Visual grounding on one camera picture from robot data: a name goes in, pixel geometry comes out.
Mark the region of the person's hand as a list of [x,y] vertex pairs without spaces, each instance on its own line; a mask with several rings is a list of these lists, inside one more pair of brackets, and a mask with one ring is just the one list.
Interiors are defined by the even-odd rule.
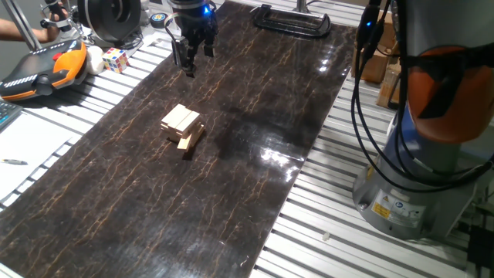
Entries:
[[[69,14],[63,9],[63,14],[66,18],[69,17]],[[54,22],[60,21],[60,17],[57,14],[50,14],[50,20]],[[41,43],[53,42],[57,39],[60,31],[55,26],[49,26],[47,29],[43,29],[40,31],[38,35],[38,40]]]

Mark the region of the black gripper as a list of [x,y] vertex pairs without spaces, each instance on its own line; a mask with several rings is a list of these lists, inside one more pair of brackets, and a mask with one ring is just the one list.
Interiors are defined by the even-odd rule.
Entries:
[[168,0],[168,4],[173,13],[178,14],[176,23],[184,36],[172,39],[174,63],[186,76],[194,77],[195,46],[203,42],[205,55],[214,57],[214,43],[218,34],[216,4],[212,0]]

